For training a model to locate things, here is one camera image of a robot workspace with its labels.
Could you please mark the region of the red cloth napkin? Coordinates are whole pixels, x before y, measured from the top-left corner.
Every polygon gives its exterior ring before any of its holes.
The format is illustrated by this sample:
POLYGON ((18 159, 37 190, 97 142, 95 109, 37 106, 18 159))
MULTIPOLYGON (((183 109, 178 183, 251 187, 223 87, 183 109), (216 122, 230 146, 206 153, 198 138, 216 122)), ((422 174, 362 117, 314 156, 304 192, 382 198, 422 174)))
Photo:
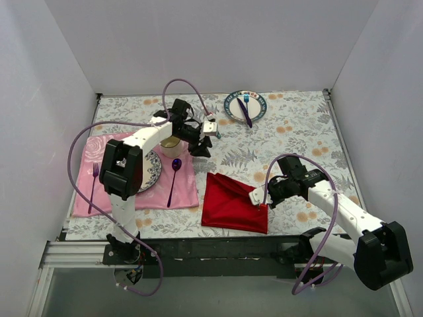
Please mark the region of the red cloth napkin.
POLYGON ((268 233, 268 207, 253 205, 255 188, 226 175, 208 173, 201 224, 205 227, 268 233))

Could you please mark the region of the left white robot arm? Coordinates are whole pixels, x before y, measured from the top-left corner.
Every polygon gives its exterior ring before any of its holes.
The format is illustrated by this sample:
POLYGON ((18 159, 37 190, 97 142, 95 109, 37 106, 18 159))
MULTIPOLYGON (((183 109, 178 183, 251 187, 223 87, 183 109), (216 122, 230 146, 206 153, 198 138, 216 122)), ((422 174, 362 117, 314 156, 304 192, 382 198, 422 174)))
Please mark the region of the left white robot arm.
POLYGON ((143 181, 143 160, 165 139, 175 136, 188 143, 194 157, 210 157, 211 136, 217 135, 217 122, 207 115, 197 127, 188 125, 189 103, 176 99, 169 110, 159 110, 149 123, 123 140, 107 142, 102 159, 99 182, 104 186, 112 206, 114 231, 106 236, 114 254, 126 264, 140 258, 135 243, 139 231, 135 220, 135 195, 143 181))

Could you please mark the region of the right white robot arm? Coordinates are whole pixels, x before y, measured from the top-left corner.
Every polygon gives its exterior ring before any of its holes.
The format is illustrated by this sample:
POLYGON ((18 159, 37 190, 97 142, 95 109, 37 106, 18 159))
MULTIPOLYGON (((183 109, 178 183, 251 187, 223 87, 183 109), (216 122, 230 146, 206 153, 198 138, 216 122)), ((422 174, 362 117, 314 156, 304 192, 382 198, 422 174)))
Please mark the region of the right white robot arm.
POLYGON ((311 264, 318 258, 354 270, 359 280, 376 291, 412 273, 414 265, 406 231, 393 221, 387 223, 369 214, 340 193, 322 166, 307 170, 304 156, 282 154, 272 163, 282 175, 266 177, 259 200, 275 208, 298 196, 330 217, 327 229, 317 227, 300 235, 295 255, 308 262, 298 281, 302 282, 311 264))

